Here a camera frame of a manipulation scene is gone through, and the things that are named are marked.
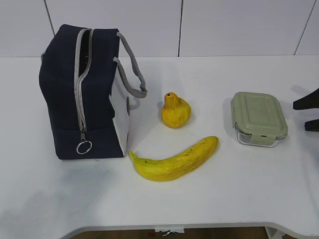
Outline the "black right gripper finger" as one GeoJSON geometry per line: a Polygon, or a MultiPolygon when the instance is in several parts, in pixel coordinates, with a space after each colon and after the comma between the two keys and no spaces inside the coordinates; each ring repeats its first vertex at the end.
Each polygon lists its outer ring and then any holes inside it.
{"type": "Polygon", "coordinates": [[[319,119],[305,122],[305,131],[319,132],[319,119]]]}
{"type": "Polygon", "coordinates": [[[319,89],[316,89],[307,96],[293,102],[294,110],[307,110],[319,108],[319,89]]]}

